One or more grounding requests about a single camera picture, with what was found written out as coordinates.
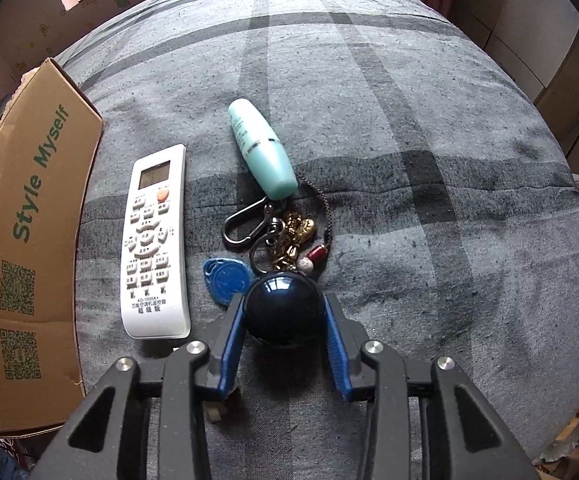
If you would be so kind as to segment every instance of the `cardboard box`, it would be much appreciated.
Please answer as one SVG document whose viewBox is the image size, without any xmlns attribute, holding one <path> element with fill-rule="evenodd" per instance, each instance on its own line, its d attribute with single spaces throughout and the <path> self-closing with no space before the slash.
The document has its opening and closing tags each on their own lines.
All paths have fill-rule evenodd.
<svg viewBox="0 0 579 480">
<path fill-rule="evenodd" d="M 556 76 L 535 104 L 567 152 L 579 131 L 578 127 L 573 138 L 567 138 L 567 133 L 579 121 L 579 31 Z"/>
<path fill-rule="evenodd" d="M 487 41 L 485 52 L 505 70 L 505 73 L 525 92 L 530 101 L 534 102 L 541 95 L 545 88 L 538 78 L 495 34 L 492 34 Z"/>
<path fill-rule="evenodd" d="M 74 256 L 103 120 L 51 59 L 0 118 L 0 435 L 60 426 L 84 396 Z"/>
<path fill-rule="evenodd" d="M 505 0 L 493 34 L 548 86 L 578 29 L 579 13 L 569 0 Z"/>
</svg>

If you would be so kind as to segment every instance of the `carabiner clip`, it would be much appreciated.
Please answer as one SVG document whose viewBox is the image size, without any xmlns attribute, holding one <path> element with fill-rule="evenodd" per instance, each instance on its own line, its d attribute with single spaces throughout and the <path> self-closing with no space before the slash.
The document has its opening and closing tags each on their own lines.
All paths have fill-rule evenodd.
<svg viewBox="0 0 579 480">
<path fill-rule="evenodd" d="M 230 227 L 236 223 L 236 221 L 240 221 L 242 216 L 250 216 L 253 211 L 262 207 L 263 208 L 263 220 L 261 220 L 260 224 L 258 224 L 253 231 L 247 235 L 242 240 L 234 240 L 230 238 L 228 235 L 228 230 Z M 223 234 L 223 242 L 225 245 L 231 249 L 241 249 L 247 247 L 248 245 L 252 244 L 253 241 L 258 238 L 261 232 L 267 227 L 270 223 L 270 220 L 273 216 L 279 214 L 285 208 L 285 201 L 281 201 L 281 207 L 275 208 L 272 201 L 264 196 L 262 199 L 254 202 L 252 205 L 247 206 L 246 208 L 241 209 L 240 211 L 236 211 L 233 215 L 228 216 L 225 221 L 223 222 L 223 226 L 221 228 L 221 232 Z"/>
</svg>

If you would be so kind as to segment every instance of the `bed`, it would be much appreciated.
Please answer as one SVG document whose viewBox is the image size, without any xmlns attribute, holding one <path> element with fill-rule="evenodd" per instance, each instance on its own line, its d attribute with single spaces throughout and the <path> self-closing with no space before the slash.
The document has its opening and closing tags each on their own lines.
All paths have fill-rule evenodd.
<svg viewBox="0 0 579 480">
<path fill-rule="evenodd" d="M 188 148 L 192 335 L 222 316 L 201 268 L 230 255 L 222 221 L 261 196 L 227 114 L 246 97 L 332 204 L 319 282 L 348 316 L 404 355 L 453 356 L 531 458 L 573 415 L 579 193 L 532 103 L 440 14 L 419 0 L 147 0 L 58 61 L 106 120 L 78 241 L 86 389 L 119 356 L 148 360 L 173 345 L 132 340 L 119 312 L 137 158 Z M 309 190 L 295 205 L 324 225 Z M 364 408 L 335 392 L 322 346 L 293 352 L 290 366 L 287 351 L 246 342 L 240 402 L 206 425 L 215 479 L 355 478 Z M 154 409 L 148 478 L 157 425 Z"/>
</svg>

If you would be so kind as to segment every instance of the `blue fabric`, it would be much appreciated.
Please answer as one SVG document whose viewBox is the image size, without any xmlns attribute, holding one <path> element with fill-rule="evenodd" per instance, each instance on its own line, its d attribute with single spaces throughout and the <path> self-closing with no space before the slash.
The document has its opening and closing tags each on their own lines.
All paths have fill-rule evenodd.
<svg viewBox="0 0 579 480">
<path fill-rule="evenodd" d="M 0 448 L 0 477 L 2 480 L 27 480 L 30 474 L 10 455 Z"/>
</svg>

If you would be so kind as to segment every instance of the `orange power button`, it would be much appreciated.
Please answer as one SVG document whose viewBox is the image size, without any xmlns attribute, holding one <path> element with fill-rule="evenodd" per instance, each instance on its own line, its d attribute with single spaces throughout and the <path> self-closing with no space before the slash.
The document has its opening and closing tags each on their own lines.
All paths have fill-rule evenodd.
<svg viewBox="0 0 579 480">
<path fill-rule="evenodd" d="M 156 199 L 159 202 L 164 202 L 168 196 L 169 196 L 169 189 L 167 189 L 167 187 L 162 187 L 156 192 Z"/>
</svg>

